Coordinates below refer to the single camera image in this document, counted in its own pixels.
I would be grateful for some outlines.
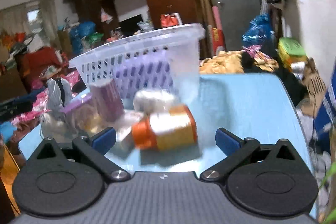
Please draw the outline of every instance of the orange container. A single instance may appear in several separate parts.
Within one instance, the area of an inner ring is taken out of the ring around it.
[[[134,124],[132,136],[140,149],[168,150],[196,143],[196,123],[189,108],[178,105]]]
[[[20,43],[22,43],[25,40],[25,37],[26,37],[25,32],[17,32],[15,34],[15,40]]]

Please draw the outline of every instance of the curtain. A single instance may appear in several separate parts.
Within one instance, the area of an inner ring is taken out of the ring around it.
[[[10,35],[17,32],[31,33],[26,4],[16,5],[0,11],[0,32],[4,29]]]
[[[60,50],[60,42],[57,34],[57,17],[56,17],[56,6],[54,0],[40,0],[39,3],[41,15],[42,15],[42,26],[45,30],[47,37],[50,39],[50,44],[55,49]]]

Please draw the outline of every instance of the metal screw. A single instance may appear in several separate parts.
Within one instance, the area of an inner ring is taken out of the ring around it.
[[[202,173],[202,175],[207,179],[216,179],[219,177],[219,173],[214,170],[206,170]]]
[[[111,176],[112,178],[116,180],[122,180],[127,177],[127,173],[123,170],[117,170],[117,171],[112,172]]]

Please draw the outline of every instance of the blue gripper pad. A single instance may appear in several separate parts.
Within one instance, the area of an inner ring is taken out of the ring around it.
[[[231,154],[236,152],[244,144],[244,141],[232,134],[225,128],[218,128],[216,131],[216,145],[223,153],[229,157]]]
[[[91,138],[92,148],[105,155],[116,144],[117,134],[113,127],[108,127]]]

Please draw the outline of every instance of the green plant leaf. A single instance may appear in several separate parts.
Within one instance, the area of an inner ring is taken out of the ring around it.
[[[323,178],[323,180],[321,181],[321,184],[320,184],[320,188],[321,189],[323,187],[323,185],[326,183],[327,179],[329,177],[331,177],[332,175],[336,174],[336,162],[334,162],[330,169],[328,170],[328,172],[326,173],[325,177]]]
[[[335,222],[335,220],[336,220],[336,208],[332,210],[332,212],[327,216],[327,218],[323,221],[323,224]]]

